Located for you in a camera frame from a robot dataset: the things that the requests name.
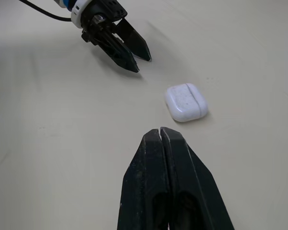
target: blue stripe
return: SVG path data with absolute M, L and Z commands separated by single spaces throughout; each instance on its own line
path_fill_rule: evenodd
M 68 9 L 69 0 L 63 0 L 63 3 L 64 3 L 64 5 L 66 6 L 66 8 Z

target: robotic arm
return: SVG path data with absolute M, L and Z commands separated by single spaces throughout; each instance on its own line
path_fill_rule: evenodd
M 71 19 L 61 18 L 40 9 L 27 0 L 20 0 L 43 14 L 61 21 L 72 21 L 82 28 L 82 39 L 100 46 L 120 67 L 139 72 L 134 60 L 136 55 L 146 61 L 151 60 L 145 40 L 126 21 L 126 10 L 117 0 L 54 0 L 71 11 Z

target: black cable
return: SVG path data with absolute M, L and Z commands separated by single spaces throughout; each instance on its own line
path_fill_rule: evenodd
M 50 17 L 50 18 L 53 18 L 53 19 L 56 19 L 56 20 L 59 20 L 59 21 L 63 21 L 63 22 L 71 22 L 72 19 L 71 18 L 63 18 L 63 17 L 59 17 L 59 16 L 56 16 L 52 13 L 49 13 L 47 12 L 46 10 L 43 10 L 42 8 L 39 8 L 38 6 L 34 5 L 33 3 L 27 1 L 27 0 L 19 0 L 21 1 L 22 3 L 32 7 L 34 10 L 37 10 L 38 12 Z

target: black plastic tool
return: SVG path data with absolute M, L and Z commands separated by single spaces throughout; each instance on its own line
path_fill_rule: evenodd
M 120 67 L 138 72 L 132 54 L 146 61 L 151 60 L 151 55 L 145 40 L 126 21 L 126 16 L 126 10 L 116 0 L 94 0 L 81 16 L 82 38 L 100 46 Z
M 234 230 L 210 171 L 183 136 L 143 136 L 123 179 L 118 230 Z

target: table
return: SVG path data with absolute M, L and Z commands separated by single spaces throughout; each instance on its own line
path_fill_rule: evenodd
M 235 229 L 288 230 L 288 0 L 120 3 L 152 54 L 139 74 L 72 23 L 0 0 L 0 230 L 115 230 L 123 175 L 161 126 L 209 168 Z M 164 92 L 181 83 L 207 117 L 171 119 Z

